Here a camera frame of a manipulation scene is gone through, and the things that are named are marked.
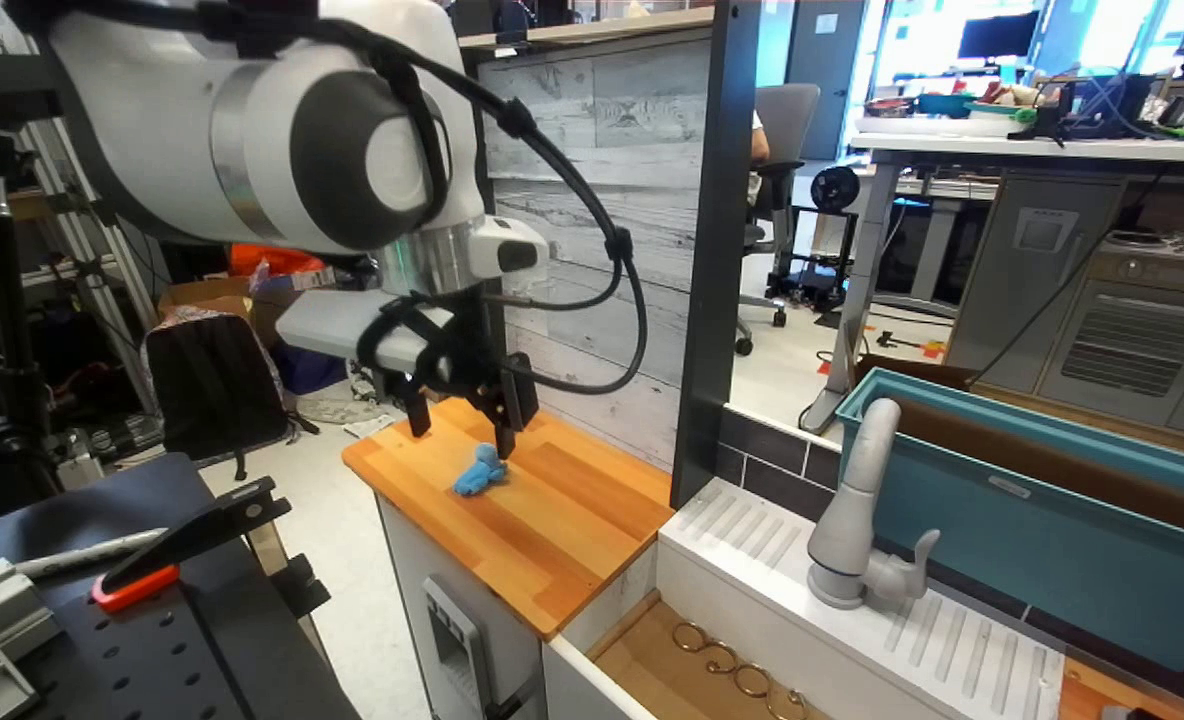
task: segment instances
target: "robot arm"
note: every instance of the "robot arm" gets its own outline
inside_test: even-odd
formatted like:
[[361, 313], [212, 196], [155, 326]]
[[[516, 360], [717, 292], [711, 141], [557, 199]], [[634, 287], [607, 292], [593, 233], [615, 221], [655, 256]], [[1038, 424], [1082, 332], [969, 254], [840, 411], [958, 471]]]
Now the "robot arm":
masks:
[[494, 349], [485, 282], [533, 270], [546, 239], [490, 221], [477, 190], [471, 103], [527, 141], [605, 230], [627, 278], [645, 357], [634, 238], [607, 221], [576, 169], [519, 103], [459, 77], [459, 49], [433, 0], [4, 0], [51, 62], [72, 149], [97, 192], [152, 238], [265, 239], [311, 254], [407, 243], [419, 302], [308, 296], [282, 326], [293, 344], [348, 357], [407, 402], [458, 392], [485, 407], [507, 452], [546, 378]]

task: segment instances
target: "small blue toy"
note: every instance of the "small blue toy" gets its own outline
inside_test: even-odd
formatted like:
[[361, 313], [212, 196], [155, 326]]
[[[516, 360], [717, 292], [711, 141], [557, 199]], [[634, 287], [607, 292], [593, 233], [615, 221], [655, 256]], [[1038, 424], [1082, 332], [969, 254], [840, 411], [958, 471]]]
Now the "small blue toy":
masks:
[[506, 484], [507, 463], [501, 460], [501, 452], [494, 444], [477, 448], [477, 460], [464, 470], [464, 476], [458, 480], [459, 496], [481, 496], [494, 484]]

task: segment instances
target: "faucet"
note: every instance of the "faucet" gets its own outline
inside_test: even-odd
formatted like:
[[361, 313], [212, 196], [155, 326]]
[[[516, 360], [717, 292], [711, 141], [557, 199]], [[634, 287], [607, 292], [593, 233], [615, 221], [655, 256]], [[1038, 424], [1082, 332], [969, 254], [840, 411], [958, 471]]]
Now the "faucet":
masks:
[[911, 566], [871, 550], [871, 521], [897, 430], [897, 402], [867, 405], [861, 438], [850, 448], [846, 480], [809, 540], [809, 588], [823, 604], [861, 609], [867, 601], [882, 614], [908, 614], [924, 596], [924, 566], [940, 545], [940, 527], [911, 545]]

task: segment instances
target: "computer monitor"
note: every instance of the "computer monitor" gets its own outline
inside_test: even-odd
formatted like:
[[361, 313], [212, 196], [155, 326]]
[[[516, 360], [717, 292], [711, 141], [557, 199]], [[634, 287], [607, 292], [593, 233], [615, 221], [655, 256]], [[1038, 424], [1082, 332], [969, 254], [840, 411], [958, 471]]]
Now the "computer monitor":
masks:
[[1029, 58], [1042, 12], [969, 20], [958, 58]]

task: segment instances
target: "machine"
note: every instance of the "machine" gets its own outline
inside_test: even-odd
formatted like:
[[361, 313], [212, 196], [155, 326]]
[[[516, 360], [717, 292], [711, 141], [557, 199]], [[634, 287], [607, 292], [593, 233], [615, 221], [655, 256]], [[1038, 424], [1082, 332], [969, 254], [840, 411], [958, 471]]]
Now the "machine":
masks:
[[[376, 256], [406, 243], [407, 274], [354, 296], [303, 296], [293, 344], [348, 357], [429, 430], [423, 392], [469, 397], [513, 432], [538, 384], [615, 392], [645, 357], [634, 238], [538, 129], [524, 103], [459, 77], [458, 33], [433, 0], [4, 0], [60, 85], [72, 149], [110, 207], [166, 239], [265, 239]], [[605, 230], [613, 283], [546, 304], [501, 292], [501, 278], [547, 243], [485, 216], [477, 113], [541, 154]], [[527, 370], [494, 332], [496, 304], [576, 313], [627, 278], [635, 357], [622, 381], [567, 384]]]

